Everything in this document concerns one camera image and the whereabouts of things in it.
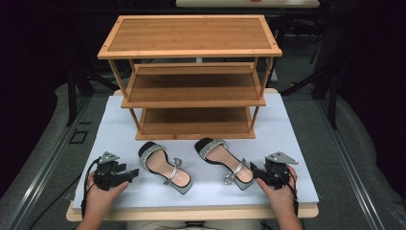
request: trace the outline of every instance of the sandal strap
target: sandal strap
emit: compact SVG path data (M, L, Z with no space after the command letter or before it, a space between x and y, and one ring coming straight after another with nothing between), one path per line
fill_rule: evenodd
M164 150L164 147L161 145L155 144L143 152L143 154L140 157L140 163L144 167L144 169L149 171L146 161L151 156L151 154L153 154L157 150Z
M214 147L221 145L224 149L227 149L226 147L226 142L222 139L214 139L212 142L210 142L209 144L207 144L205 147L203 147L200 152L199 155L201 158L203 158L203 160L206 160L206 155L212 150L214 149Z
M164 181L165 185L169 185L170 182L172 181L172 179L175 177L176 172L178 169L180 169L180 167L182 166L182 160L179 158L174 158L175 159L175 167L173 168L172 174L170 175L170 178L166 179Z
M233 181L236 179L237 174L239 173L239 171L241 171L242 167L245 165L245 158L242 158L241 162L239 163L238 167L236 168L236 170L232 173L232 174L228 174L225 178L224 178L224 184L229 185L231 183L233 183Z

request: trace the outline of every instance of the wooden shoe rack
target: wooden shoe rack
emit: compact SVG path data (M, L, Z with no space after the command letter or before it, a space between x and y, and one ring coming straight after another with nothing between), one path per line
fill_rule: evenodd
M107 59L137 140L255 138L266 106L256 66L282 55L262 15L119 16L98 54ZM146 63L142 58L252 58L250 62ZM115 60L132 69L125 85ZM135 108L141 108L137 116Z

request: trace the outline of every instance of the hand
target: hand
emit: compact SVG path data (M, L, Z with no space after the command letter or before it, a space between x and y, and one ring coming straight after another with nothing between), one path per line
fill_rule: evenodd
M127 187L128 182L124 182L118 187L105 191L100 189L94 180L95 172L91 172L87 178L87 202L83 221L78 226L79 229L99 229L104 216L113 205L114 199Z
M287 168L290 170L291 174L289 177L289 185L292 188L295 188L295 181L297 181L298 176L292 167L288 165ZM273 190L260 178L257 179L257 183L268 197L271 208L278 218L281 229L302 229L295 214L295 208L293 206L294 195L290 188L288 186L283 186L278 190Z

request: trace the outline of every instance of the high heel sandal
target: high heel sandal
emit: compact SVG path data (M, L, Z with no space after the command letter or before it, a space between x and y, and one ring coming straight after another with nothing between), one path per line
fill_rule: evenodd
M182 160L174 158L175 165L168 162L164 147L154 142L145 143L138 151L141 165L149 172L162 175L165 185L171 185L182 195L192 186L191 176L180 169Z
M253 183L253 173L245 166L245 158L242 161L236 159L221 139L203 138L198 141L194 148L200 157L209 164L223 165L231 172L224 178L224 184L236 182L241 190L245 190Z

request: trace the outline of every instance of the human hand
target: human hand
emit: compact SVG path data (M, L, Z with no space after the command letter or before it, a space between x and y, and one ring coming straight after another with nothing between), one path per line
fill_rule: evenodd
M295 188L295 181L297 180L298 176L292 167L288 165L287 168L290 170L291 174L289 177L289 185L292 188ZM274 190L260 178L257 179L257 183L268 197L271 208L275 212L277 218L286 214L295 214L295 209L293 206L295 196L288 186L283 186L278 190Z
M95 184L95 172L91 172L87 178L87 201L83 221L77 229L99 229L105 215L113 205L114 199L128 187L125 181L116 188L105 191Z

